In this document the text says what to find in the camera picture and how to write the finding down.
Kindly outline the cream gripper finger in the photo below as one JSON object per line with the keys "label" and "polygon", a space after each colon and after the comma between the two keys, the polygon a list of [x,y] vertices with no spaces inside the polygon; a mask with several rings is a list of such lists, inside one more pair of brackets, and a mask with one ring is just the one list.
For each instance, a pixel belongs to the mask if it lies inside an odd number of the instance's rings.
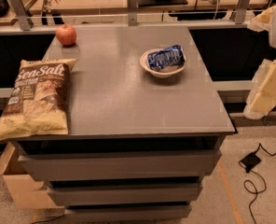
{"label": "cream gripper finger", "polygon": [[247,28],[256,32],[269,31],[270,20],[275,8],[276,6],[269,7],[255,16],[249,21]]}
{"label": "cream gripper finger", "polygon": [[261,119],[276,106],[276,60],[264,60],[255,72],[252,84],[243,114],[248,119]]}

